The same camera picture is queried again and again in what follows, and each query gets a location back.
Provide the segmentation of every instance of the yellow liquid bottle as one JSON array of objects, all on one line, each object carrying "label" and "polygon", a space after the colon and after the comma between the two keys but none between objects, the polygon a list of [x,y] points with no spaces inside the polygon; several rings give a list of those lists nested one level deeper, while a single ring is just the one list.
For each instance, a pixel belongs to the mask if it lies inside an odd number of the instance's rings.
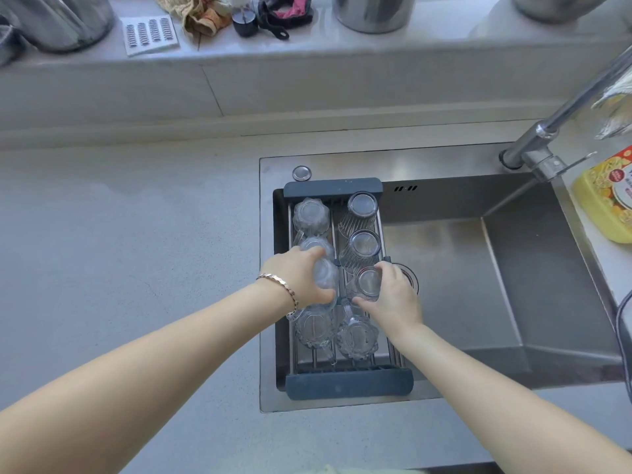
[{"label": "yellow liquid bottle", "polygon": [[583,172],[573,193],[606,238],[632,244],[632,146]]}]

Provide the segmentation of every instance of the bracelet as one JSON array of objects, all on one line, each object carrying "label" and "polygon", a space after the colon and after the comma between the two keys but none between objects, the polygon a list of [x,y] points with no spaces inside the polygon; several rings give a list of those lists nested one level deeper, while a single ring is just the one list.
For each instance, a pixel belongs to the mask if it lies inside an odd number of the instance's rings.
[{"label": "bracelet", "polygon": [[263,273],[257,276],[257,279],[261,279],[263,277],[266,279],[271,279],[272,281],[279,283],[281,286],[285,288],[285,290],[289,293],[289,295],[292,296],[292,301],[294,301],[294,310],[288,313],[288,316],[294,315],[296,313],[296,310],[298,309],[298,301],[296,300],[296,293],[294,292],[294,290],[288,286],[287,282],[283,281],[280,277],[274,274]]}]

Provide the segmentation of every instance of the kitchen sink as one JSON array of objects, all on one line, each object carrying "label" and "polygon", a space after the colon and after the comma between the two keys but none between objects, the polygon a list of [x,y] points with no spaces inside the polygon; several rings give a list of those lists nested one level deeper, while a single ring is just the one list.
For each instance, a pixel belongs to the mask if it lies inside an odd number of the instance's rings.
[{"label": "kitchen sink", "polygon": [[[530,389],[620,381],[614,304],[563,183],[537,184],[486,215],[533,180],[529,172],[504,171],[498,153],[506,146],[261,159],[261,261],[289,248],[292,206],[283,188],[295,167],[307,166],[311,181],[379,178],[382,255],[401,264],[429,327]],[[344,207],[331,208],[335,227]],[[338,356],[336,369],[410,369],[406,396],[290,399],[288,379],[330,366],[295,342],[285,318],[261,334],[260,352],[262,411],[440,397],[383,333],[373,358]]]}]

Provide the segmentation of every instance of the forearm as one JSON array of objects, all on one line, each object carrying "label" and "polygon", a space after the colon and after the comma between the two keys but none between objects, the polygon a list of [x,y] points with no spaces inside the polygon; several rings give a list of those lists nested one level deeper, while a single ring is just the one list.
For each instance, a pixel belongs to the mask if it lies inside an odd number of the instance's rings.
[{"label": "forearm", "polygon": [[399,343],[508,474],[628,473],[632,456],[425,326]]},{"label": "forearm", "polygon": [[262,280],[47,384],[0,413],[0,471],[118,472],[291,303]]}]

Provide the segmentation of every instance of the faucet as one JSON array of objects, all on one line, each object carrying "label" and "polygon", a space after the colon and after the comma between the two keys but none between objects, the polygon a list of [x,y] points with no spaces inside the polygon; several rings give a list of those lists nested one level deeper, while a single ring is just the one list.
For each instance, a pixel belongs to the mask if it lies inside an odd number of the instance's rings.
[{"label": "faucet", "polygon": [[590,153],[567,165],[549,149],[549,143],[557,138],[559,129],[595,95],[610,87],[628,68],[632,66],[632,46],[617,56],[610,66],[599,73],[580,93],[568,100],[562,107],[546,119],[536,122],[509,148],[499,154],[499,159],[507,169],[520,169],[526,165],[540,182],[547,182],[562,175],[570,168],[595,153]]}]

